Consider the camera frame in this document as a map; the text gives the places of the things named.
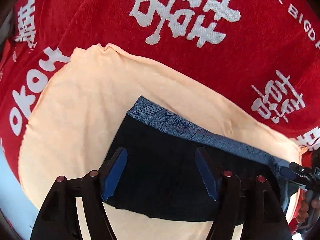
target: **finger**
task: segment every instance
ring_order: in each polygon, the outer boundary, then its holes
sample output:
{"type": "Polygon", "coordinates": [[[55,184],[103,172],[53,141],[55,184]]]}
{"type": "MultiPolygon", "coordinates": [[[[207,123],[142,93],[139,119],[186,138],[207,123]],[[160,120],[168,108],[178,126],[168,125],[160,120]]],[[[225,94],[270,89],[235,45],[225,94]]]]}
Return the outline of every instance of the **finger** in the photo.
{"type": "Polygon", "coordinates": [[[308,212],[307,211],[303,211],[301,209],[298,211],[298,215],[299,215],[299,217],[304,218],[304,219],[309,217],[308,212]]]}
{"type": "Polygon", "coordinates": [[[320,200],[317,200],[317,199],[314,199],[312,202],[311,202],[311,206],[315,209],[320,209],[320,200]]]}
{"type": "Polygon", "coordinates": [[[308,204],[307,204],[307,202],[305,200],[301,201],[301,207],[300,208],[303,211],[308,211],[309,210],[309,206],[308,206],[308,204]]]}
{"type": "Polygon", "coordinates": [[[306,220],[304,218],[301,218],[301,217],[297,217],[297,222],[298,223],[303,223],[305,222],[306,220]]]}

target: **white surface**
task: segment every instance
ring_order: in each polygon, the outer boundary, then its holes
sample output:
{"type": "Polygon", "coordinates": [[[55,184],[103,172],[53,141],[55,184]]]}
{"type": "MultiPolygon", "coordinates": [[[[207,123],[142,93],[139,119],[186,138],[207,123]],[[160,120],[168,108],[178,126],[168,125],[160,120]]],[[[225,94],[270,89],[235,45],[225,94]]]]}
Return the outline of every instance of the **white surface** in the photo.
{"type": "Polygon", "coordinates": [[[38,209],[23,193],[20,183],[9,168],[1,147],[0,176],[0,208],[17,233],[24,240],[29,240],[38,209]]]}

